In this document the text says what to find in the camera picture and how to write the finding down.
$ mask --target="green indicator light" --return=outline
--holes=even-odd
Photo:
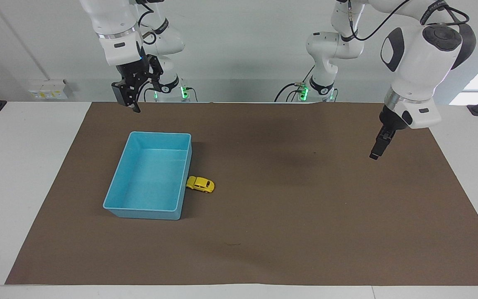
[[[302,94],[300,94],[300,100],[302,102],[305,102],[307,100],[307,94],[309,93],[309,88],[304,87],[304,90],[302,91]]]
[[[182,98],[188,98],[189,93],[185,90],[185,87],[181,86],[180,89],[182,89]]]

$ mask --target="black cable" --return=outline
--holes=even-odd
[[[360,38],[357,36],[357,33],[355,32],[355,29],[353,28],[353,20],[348,17],[348,20],[349,20],[349,28],[351,29],[351,35],[356,39],[356,40],[360,40],[362,42],[370,39],[372,36],[374,36],[378,31],[379,29],[381,29],[386,23],[387,21],[398,11],[400,10],[400,8],[402,8],[405,4],[407,4],[410,0],[405,0],[404,2],[402,2],[400,5],[398,5],[398,7],[396,7],[396,9],[394,9],[390,15],[388,15],[388,17],[386,17],[386,19],[379,25],[378,28],[376,28],[372,34],[370,34],[369,36],[367,36],[366,38]],[[348,8],[351,9],[351,0],[348,0]],[[448,11],[449,15],[451,15],[451,17],[453,18],[453,23],[445,23],[444,25],[446,26],[453,26],[453,25],[463,25],[463,24],[466,24],[470,21],[470,16],[467,15],[467,13],[463,12],[463,11],[460,11],[458,10],[457,8],[453,8],[449,5],[445,6],[446,10]],[[453,15],[453,13],[451,12],[456,12],[458,13],[459,15],[465,17],[466,20],[464,21],[459,21],[457,19],[457,17],[455,17],[455,15]],[[438,23],[431,23],[431,24],[427,24],[427,25],[438,25]]]
[[[195,101],[199,102],[199,97],[197,96],[197,91],[193,87],[186,87],[186,91],[193,91],[195,93]]]
[[[143,21],[143,18],[144,18],[146,15],[148,15],[149,13],[153,13],[153,12],[154,12],[154,11],[146,11],[146,12],[144,12],[144,13],[141,15],[140,19],[138,20],[138,26],[141,26],[141,21]]]
[[[289,97],[290,95],[292,95],[294,93],[294,95],[296,95],[297,93],[300,93],[300,91],[291,91],[288,95],[287,95],[287,98],[285,99],[285,102],[288,102],[289,101]]]
[[[278,95],[277,95],[276,98],[274,99],[274,103],[278,101],[278,98],[279,98],[279,96],[281,96],[281,94],[283,93],[283,91],[284,91],[285,89],[288,89],[288,88],[291,87],[291,86],[294,86],[294,83],[289,83],[289,84],[285,85],[285,87],[282,88],[281,91],[279,91]]]
[[[138,20],[138,26],[141,27],[141,21],[143,21],[143,18],[144,18],[146,15],[148,15],[149,13],[153,13],[153,12],[154,12],[154,11],[152,11],[151,9],[150,9],[149,11],[144,12],[144,14],[142,14],[141,17],[140,17],[140,19]],[[146,41],[145,41],[145,37],[144,37],[143,42],[144,42],[144,44],[146,44],[146,45],[153,45],[153,44],[156,42],[156,39],[157,39],[156,34],[155,34],[154,32],[152,32],[152,31],[151,31],[151,32],[148,32],[148,33],[151,34],[152,36],[154,36],[154,40],[153,40],[152,42],[146,42]]]
[[[148,7],[145,3],[141,3],[142,6],[144,6],[148,11],[154,12],[150,7]]]
[[[334,103],[337,103],[337,98],[338,98],[338,88],[336,89],[333,89],[333,93],[335,93],[337,91],[337,95],[334,97],[335,100],[333,101]]]
[[[454,7],[451,7],[451,6],[445,6],[447,12],[449,13],[449,15],[453,18],[453,23],[445,23],[443,25],[446,25],[446,26],[454,26],[454,25],[463,25],[465,23],[468,23],[470,21],[470,16],[467,15],[467,13],[463,12],[463,11],[460,11],[458,10],[457,8],[454,8]],[[457,16],[455,16],[455,14],[453,12],[456,12],[458,13],[459,15],[463,16],[465,18],[464,21],[460,21]],[[438,25],[438,23],[430,23],[430,24],[427,24],[427,25]]]
[[[153,91],[153,89],[151,88],[148,88],[148,89],[145,89],[145,91],[143,92],[143,101],[146,103],[146,93],[147,91]]]
[[[311,72],[313,72],[313,69],[315,68],[315,65],[313,65],[313,67],[309,70],[309,72],[307,73],[307,75],[305,75],[305,78],[302,80],[302,83],[305,83],[305,80],[307,80],[307,77],[311,74]],[[293,95],[293,99],[290,100],[291,102],[294,102],[294,97],[296,97],[296,93]]]
[[[381,29],[381,28],[387,23],[388,20],[390,20],[390,18],[396,13],[396,11],[400,10],[400,8],[402,8],[402,7],[403,7],[405,4],[407,4],[409,1],[410,1],[410,0],[405,0],[405,1],[402,2],[400,5],[398,5],[398,7],[396,7],[396,9],[394,9],[394,10],[390,13],[390,15],[388,15],[388,17],[383,21],[383,23],[381,23],[381,24],[379,25],[379,27],[376,28],[376,29],[372,32],[372,34],[370,34],[370,35],[367,36],[366,38],[360,38],[360,37],[357,36],[357,33],[355,33],[355,29],[353,29],[353,21],[352,21],[350,18],[348,18],[348,20],[349,20],[349,28],[351,29],[351,34],[352,34],[352,36],[353,36],[356,40],[360,40],[360,41],[362,41],[362,42],[364,42],[365,40],[370,39],[372,36],[374,36],[374,35],[379,31],[379,29]],[[348,0],[348,8],[351,9],[351,0]]]
[[[197,101],[197,103],[199,102],[199,97],[197,97],[197,91],[194,89],[194,88],[191,88],[193,89],[193,92],[195,93],[195,101]]]
[[[144,87],[145,87],[147,84],[149,84],[149,83],[150,83],[150,81],[147,81],[147,82],[145,82],[145,84],[143,84],[143,85],[140,87],[140,89],[139,89],[139,91],[138,91],[138,93],[137,93],[137,95],[136,95],[136,98],[134,99],[134,102],[138,102],[138,99],[139,99],[139,97],[140,97],[140,95],[141,95],[141,91],[143,91]]]

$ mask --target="white wall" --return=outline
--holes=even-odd
[[[468,12],[478,35],[478,1],[449,0]],[[182,33],[186,50],[172,55],[178,72],[205,100],[273,100],[285,83],[300,81],[312,65],[307,36],[330,31],[334,0],[167,0],[161,7]],[[0,0],[0,97],[30,100],[27,81],[66,79],[69,100],[114,100],[110,83],[119,75],[104,53],[78,0]],[[385,17],[367,8],[361,33]],[[379,58],[383,39],[398,25],[417,24],[406,17],[390,23],[366,44],[355,60],[337,61],[341,101],[382,102],[391,74]],[[478,47],[437,90],[449,103],[478,73]]]

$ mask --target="black cap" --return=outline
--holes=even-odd
[[[440,51],[454,51],[462,44],[462,36],[446,25],[431,25],[423,29],[423,38]]]

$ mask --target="white table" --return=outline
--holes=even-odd
[[[11,102],[0,112],[0,298],[478,298],[478,287],[453,286],[3,286],[89,106]],[[478,212],[478,118],[460,106],[440,111],[432,133]]]

